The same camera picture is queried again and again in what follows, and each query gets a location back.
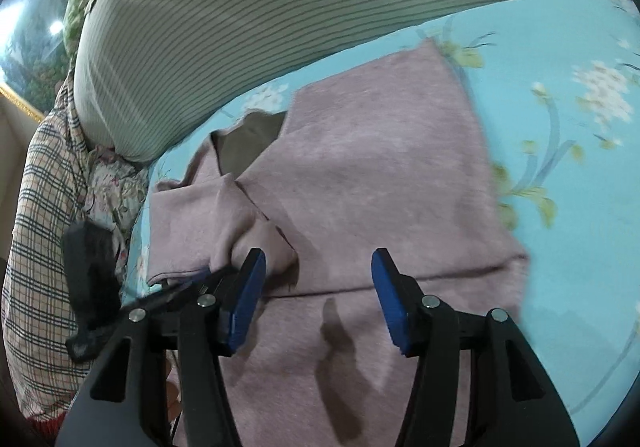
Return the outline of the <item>pink knit sweater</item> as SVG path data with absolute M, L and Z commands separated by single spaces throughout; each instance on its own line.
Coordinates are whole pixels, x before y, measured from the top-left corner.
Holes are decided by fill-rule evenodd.
M 416 372 L 387 331 L 375 250 L 458 311 L 517 311 L 527 256 L 498 214 L 485 138 L 431 40 L 296 92 L 241 174 L 213 133 L 151 196 L 148 280 L 265 252 L 265 298 L 224 360 L 247 446 L 390 446 Z

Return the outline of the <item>floral patterned pillow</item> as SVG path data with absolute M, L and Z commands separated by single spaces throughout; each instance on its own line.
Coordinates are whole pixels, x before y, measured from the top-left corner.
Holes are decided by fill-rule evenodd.
M 148 169 L 98 146 L 89 153 L 87 187 L 85 212 L 91 222 L 111 231 L 115 274 L 122 279 L 134 223 L 149 190 Z

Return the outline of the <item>plaid checkered pillow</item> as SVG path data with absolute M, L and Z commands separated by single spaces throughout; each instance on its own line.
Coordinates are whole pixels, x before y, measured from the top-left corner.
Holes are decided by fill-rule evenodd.
M 76 331 L 62 237 L 85 212 L 90 148 L 70 73 L 26 153 L 1 293 L 6 363 L 18 409 L 37 427 L 58 427 L 88 373 L 70 360 Z

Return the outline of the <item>landscape painting gold frame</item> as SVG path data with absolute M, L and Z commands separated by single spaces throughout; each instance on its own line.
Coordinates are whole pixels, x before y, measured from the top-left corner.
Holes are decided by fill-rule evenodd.
M 70 66 L 63 43 L 67 1 L 1 2 L 1 86 L 42 114 L 53 108 Z

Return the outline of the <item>light blue floral bedsheet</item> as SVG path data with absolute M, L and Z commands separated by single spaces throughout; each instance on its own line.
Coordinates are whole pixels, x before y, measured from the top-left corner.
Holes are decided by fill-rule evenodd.
M 525 332 L 582 445 L 639 373 L 639 11 L 631 0 L 510 0 L 410 26 L 234 98 L 149 170 L 178 178 L 205 135 L 288 109 L 322 78 L 430 38 L 471 89 L 500 214 L 529 251 Z

